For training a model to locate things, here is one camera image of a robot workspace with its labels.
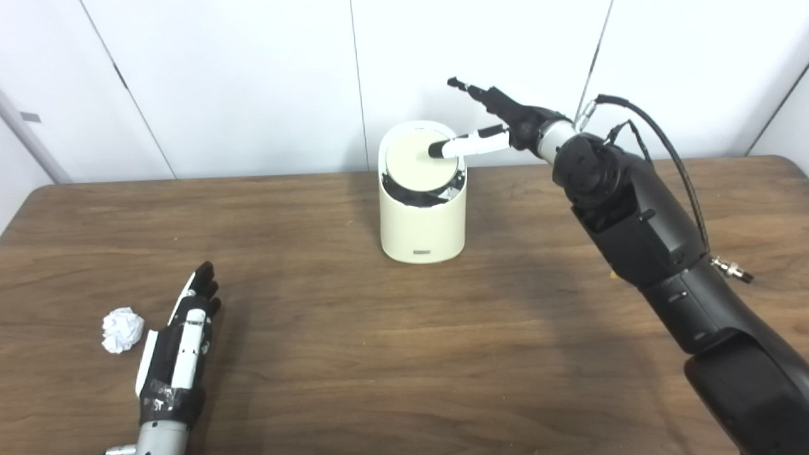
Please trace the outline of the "white and black right hand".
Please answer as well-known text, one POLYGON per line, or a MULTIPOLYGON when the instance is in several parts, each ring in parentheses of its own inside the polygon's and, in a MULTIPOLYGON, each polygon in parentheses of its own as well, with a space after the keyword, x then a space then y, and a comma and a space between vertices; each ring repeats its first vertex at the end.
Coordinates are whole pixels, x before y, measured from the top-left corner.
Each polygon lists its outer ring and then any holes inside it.
POLYGON ((523 106, 497 87, 483 89, 463 83, 456 77, 450 78, 447 85, 470 95, 502 122, 456 138, 433 142, 428 147, 428 154, 433 159, 460 158, 514 148, 529 150, 532 155, 552 164, 558 150, 578 134, 574 122, 560 112, 546 107, 523 106))

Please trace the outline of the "white and black left hand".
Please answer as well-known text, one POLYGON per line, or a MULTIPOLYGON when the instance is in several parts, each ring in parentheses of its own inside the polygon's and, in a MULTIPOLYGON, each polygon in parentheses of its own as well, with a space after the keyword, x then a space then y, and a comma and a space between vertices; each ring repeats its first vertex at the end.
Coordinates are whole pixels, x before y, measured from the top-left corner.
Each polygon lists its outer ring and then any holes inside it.
POLYGON ((191 430, 199 421, 213 319, 222 305, 218 290, 213 263, 205 261, 180 292, 167 325, 148 332, 136 380, 140 425, 169 421, 191 430))

